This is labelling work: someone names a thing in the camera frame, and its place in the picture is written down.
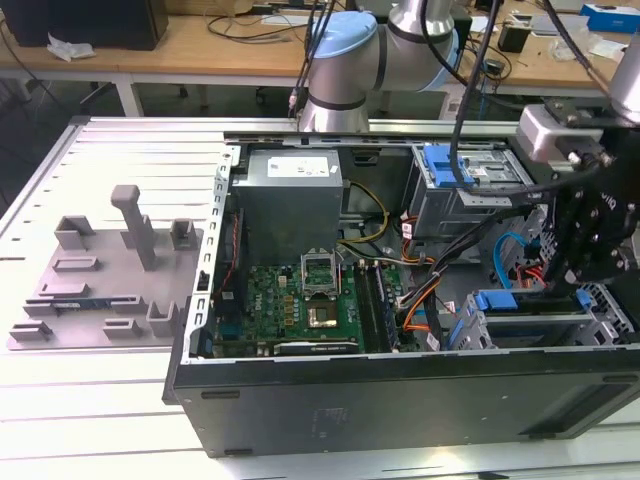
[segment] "wire bundle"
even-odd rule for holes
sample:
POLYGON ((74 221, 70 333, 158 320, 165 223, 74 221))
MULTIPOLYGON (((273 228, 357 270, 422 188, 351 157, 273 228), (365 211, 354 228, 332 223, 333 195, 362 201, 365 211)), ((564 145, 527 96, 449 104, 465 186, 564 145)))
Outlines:
POLYGON ((298 117, 298 109, 300 107, 300 91, 307 83, 311 65, 313 64, 313 59, 316 55, 318 47, 320 46, 320 42, 322 41, 324 32, 327 29, 327 25, 329 25, 329 20, 331 19, 331 14, 333 13, 336 3, 336 0, 331 0, 329 6, 327 6, 326 3, 322 5, 322 10, 320 11, 320 15, 316 20, 316 28, 314 29, 314 14, 318 6, 318 0, 313 0, 311 13, 309 14, 309 21, 307 22, 307 41, 305 42, 306 44, 304 51, 304 60, 302 62, 302 66, 300 67, 298 78, 296 79, 296 85, 291 92, 291 96, 289 97, 290 117, 298 117))

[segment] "laboratory floor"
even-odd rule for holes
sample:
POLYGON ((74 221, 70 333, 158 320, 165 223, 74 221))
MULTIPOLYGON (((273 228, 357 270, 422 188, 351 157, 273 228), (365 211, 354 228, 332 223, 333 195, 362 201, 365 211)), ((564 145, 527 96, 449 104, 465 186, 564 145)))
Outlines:
MULTIPOLYGON (((19 105, 10 101, 0 106, 0 216, 20 192, 40 161, 53 146, 69 121, 69 115, 44 94, 41 87, 31 85, 31 101, 19 105)), ((138 85, 147 116, 160 117, 286 117, 289 88, 269 87, 262 91, 265 103, 255 102, 253 87, 209 87, 208 109, 201 109, 195 86, 187 86, 189 96, 180 98, 175 85, 138 85)), ((55 82, 51 92, 73 113, 79 112, 79 102, 89 94, 88 83, 55 82)), ((443 94, 394 93, 390 111, 384 118, 437 119, 443 94)), ((380 94, 368 98, 370 118, 381 118, 378 111, 380 94)), ((471 106, 469 119, 478 119, 479 102, 471 106)), ((117 93, 111 91, 91 107, 94 116, 121 116, 117 93)), ((488 105, 483 118, 517 120, 519 115, 488 105)))

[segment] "blue box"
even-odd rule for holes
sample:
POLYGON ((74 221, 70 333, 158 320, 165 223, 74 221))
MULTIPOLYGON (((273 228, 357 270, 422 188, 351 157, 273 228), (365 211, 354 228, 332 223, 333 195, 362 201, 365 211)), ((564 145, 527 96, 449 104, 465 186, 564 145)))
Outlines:
POLYGON ((587 4, 580 15, 589 17, 587 27, 595 32, 635 33, 640 26, 640 10, 633 7, 599 7, 587 4))

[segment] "white paper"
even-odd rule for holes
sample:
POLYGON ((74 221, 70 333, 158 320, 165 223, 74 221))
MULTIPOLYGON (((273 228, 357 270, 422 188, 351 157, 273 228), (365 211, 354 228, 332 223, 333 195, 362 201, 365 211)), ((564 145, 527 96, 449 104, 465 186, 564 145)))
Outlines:
POLYGON ((74 58, 88 58, 96 56, 96 52, 93 51, 93 47, 88 43, 63 42, 62 40, 52 37, 51 34, 49 34, 49 45, 47 45, 47 50, 66 62, 70 62, 74 58))
POLYGON ((433 350, 434 352, 440 350, 440 342, 436 337, 433 336, 431 332, 429 332, 427 335, 427 345, 429 345, 431 347, 431 350, 433 350))
POLYGON ((328 177, 327 157, 271 157, 267 164, 269 177, 328 177))
POLYGON ((410 223, 402 224, 402 237, 407 240, 411 240, 413 238, 413 227, 410 223))
MULTIPOLYGON (((471 31, 475 33, 482 33, 487 28, 489 19, 487 17, 473 16, 471 17, 471 31)), ((493 31, 497 32, 498 28, 493 27, 493 31)))
POLYGON ((598 43, 593 45, 589 52, 600 57, 610 58, 619 62, 624 56, 622 49, 626 47, 624 43, 613 42, 611 40, 600 39, 598 43))

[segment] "green circuit board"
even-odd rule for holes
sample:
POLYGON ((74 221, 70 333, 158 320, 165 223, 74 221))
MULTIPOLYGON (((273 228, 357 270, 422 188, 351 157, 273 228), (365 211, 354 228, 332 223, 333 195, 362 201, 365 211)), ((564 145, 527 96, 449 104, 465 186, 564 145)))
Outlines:
MULTIPOLYGON (((302 292, 300 265, 253 267, 249 274, 247 315, 243 320, 242 338, 256 341, 340 340, 358 343, 360 351, 364 352, 354 285, 357 268, 352 265, 343 267, 339 275, 341 293, 332 299, 321 295, 318 300, 318 296, 309 297, 302 292), (336 317, 335 325, 328 321, 332 315, 336 317), (314 320, 324 326, 312 326, 317 325, 313 323, 314 320)), ((385 294, 393 300, 402 292, 399 272, 389 267, 382 270, 382 276, 385 294)), ((331 279, 330 270, 310 268, 306 283, 324 285, 330 283, 331 279)))

